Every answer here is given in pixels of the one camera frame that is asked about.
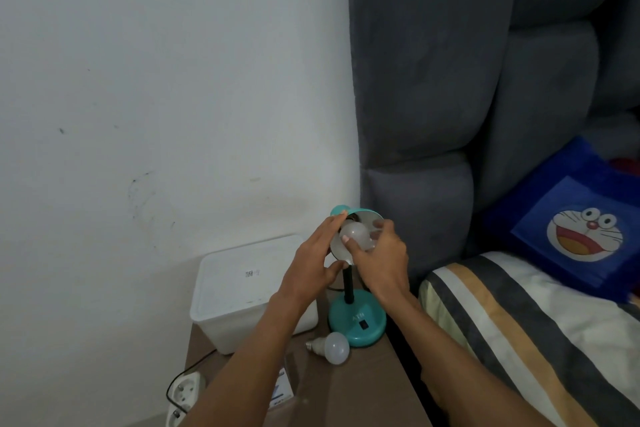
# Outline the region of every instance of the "power strip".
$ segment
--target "power strip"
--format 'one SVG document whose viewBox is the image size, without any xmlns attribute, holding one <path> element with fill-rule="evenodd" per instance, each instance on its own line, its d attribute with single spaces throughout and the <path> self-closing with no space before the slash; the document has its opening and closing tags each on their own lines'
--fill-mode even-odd
<svg viewBox="0 0 640 427">
<path fill-rule="evenodd" d="M 195 371 L 174 381 L 169 390 L 169 398 L 188 412 L 196 404 L 205 386 L 204 376 Z M 183 411 L 169 404 L 165 425 L 166 427 L 177 427 L 185 417 L 186 414 Z"/>
</svg>

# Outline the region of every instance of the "person's left hand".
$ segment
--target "person's left hand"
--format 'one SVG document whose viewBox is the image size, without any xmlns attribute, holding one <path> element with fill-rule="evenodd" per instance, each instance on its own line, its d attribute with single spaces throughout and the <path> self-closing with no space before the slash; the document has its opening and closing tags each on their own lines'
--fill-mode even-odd
<svg viewBox="0 0 640 427">
<path fill-rule="evenodd" d="M 346 218 L 347 212 L 343 211 L 324 220 L 308 240 L 300 245 L 284 274 L 278 293 L 295 301 L 301 312 L 335 281 L 342 268 L 348 266 L 345 261 L 335 261 L 330 267 L 324 267 L 324 257 L 331 240 Z"/>
</svg>

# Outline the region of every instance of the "lamp base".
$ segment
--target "lamp base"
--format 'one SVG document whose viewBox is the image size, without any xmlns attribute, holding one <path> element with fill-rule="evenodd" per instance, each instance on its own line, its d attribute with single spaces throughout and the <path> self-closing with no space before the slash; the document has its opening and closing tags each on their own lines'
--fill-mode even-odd
<svg viewBox="0 0 640 427">
<path fill-rule="evenodd" d="M 353 304 L 344 301 L 344 293 L 331 303 L 329 326 L 354 348 L 370 346 L 385 333 L 387 313 L 370 292 L 355 289 L 353 297 Z"/>
</svg>

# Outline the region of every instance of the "person's left arm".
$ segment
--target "person's left arm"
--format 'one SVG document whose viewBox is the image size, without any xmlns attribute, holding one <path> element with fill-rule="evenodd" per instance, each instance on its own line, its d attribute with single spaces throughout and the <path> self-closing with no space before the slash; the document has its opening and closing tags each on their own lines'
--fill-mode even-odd
<svg viewBox="0 0 640 427">
<path fill-rule="evenodd" d="M 324 220 L 291 262 L 251 335 L 213 379 L 182 427 L 259 427 L 264 422 L 285 348 L 302 314 L 345 262 L 324 268 L 331 238 L 347 217 Z"/>
</svg>

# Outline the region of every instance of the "cartoon eye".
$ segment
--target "cartoon eye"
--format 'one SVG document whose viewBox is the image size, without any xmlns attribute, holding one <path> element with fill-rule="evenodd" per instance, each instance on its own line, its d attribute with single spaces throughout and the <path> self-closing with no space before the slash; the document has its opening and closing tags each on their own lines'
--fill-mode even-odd
<svg viewBox="0 0 640 427">
<path fill-rule="evenodd" d="M 596 221 L 600 217 L 600 210 L 597 208 L 587 208 L 582 212 L 582 219 L 586 221 Z"/>
<path fill-rule="evenodd" d="M 600 225 L 600 228 L 603 230 L 608 230 L 615 227 L 617 222 L 618 222 L 618 219 L 612 214 L 603 214 L 602 216 L 600 216 L 600 219 L 598 220 L 598 224 Z"/>
</svg>

